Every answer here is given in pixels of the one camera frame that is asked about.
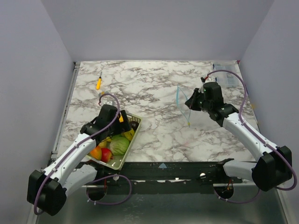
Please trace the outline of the clear zip top bag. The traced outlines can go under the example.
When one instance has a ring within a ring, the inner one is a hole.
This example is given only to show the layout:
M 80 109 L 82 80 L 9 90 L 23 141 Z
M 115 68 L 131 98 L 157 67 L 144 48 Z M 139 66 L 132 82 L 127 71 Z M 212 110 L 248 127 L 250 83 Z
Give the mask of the clear zip top bag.
M 188 100 L 187 96 L 187 90 L 186 88 L 182 86 L 177 86 L 177 91 L 176 91 L 176 105 L 183 117 L 186 120 L 186 123 L 188 127 L 191 127 L 190 123 L 190 116 L 191 116 L 191 110 L 185 105 L 185 102 Z

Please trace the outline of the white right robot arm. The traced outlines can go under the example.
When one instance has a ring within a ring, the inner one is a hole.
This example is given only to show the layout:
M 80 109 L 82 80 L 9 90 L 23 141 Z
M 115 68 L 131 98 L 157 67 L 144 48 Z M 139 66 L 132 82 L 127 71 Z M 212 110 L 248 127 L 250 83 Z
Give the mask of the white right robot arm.
M 185 105 L 193 111 L 204 111 L 219 126 L 231 132 L 252 154 L 255 162 L 226 159 L 219 163 L 215 178 L 221 183 L 231 177 L 253 181 L 262 191 L 268 191 L 292 179 L 292 153 L 286 146 L 278 147 L 255 130 L 231 104 L 224 102 L 221 87 L 216 82 L 203 84 L 193 91 Z

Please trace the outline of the green cabbage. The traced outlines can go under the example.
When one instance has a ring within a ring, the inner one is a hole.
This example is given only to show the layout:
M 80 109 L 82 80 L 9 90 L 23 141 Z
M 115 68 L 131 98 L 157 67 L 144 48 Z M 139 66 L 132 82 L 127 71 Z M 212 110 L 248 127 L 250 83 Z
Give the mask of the green cabbage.
M 125 137 L 116 137 L 110 142 L 110 151 L 115 156 L 123 156 L 128 147 L 130 145 L 130 142 Z

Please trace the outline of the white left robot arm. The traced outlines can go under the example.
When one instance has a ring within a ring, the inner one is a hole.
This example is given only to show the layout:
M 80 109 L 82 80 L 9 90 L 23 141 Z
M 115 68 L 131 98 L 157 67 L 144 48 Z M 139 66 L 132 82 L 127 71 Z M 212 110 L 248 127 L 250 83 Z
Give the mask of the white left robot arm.
M 105 177 L 92 165 L 79 167 L 81 161 L 107 137 L 131 129 L 125 110 L 103 105 L 92 121 L 82 126 L 71 146 L 43 171 L 35 170 L 28 180 L 27 201 L 34 206 L 34 213 L 44 212 L 54 216 L 64 206 L 67 197 L 86 183 L 99 184 Z

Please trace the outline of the red pomegranate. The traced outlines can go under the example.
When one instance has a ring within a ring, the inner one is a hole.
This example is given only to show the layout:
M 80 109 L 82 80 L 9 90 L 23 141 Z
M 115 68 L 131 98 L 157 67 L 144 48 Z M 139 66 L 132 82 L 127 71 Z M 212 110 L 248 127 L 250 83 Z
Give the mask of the red pomegranate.
M 113 158 L 112 152 L 109 148 L 101 148 L 101 161 L 108 163 Z

